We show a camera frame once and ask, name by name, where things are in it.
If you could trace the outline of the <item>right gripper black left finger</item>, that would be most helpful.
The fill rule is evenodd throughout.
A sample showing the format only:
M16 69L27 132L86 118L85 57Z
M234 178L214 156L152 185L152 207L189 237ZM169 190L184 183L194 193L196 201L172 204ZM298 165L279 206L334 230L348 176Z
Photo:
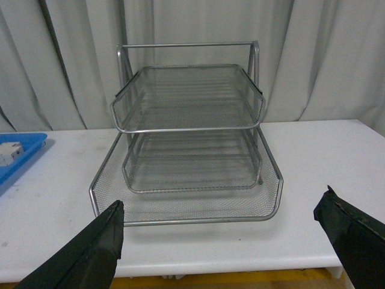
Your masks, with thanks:
M124 205L111 204L17 288L109 288L123 246Z

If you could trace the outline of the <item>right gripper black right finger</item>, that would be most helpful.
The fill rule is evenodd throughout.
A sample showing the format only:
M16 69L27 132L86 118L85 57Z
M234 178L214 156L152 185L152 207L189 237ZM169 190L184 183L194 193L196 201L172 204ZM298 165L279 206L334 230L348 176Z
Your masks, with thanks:
M384 288L384 223L331 187L313 210L354 288Z

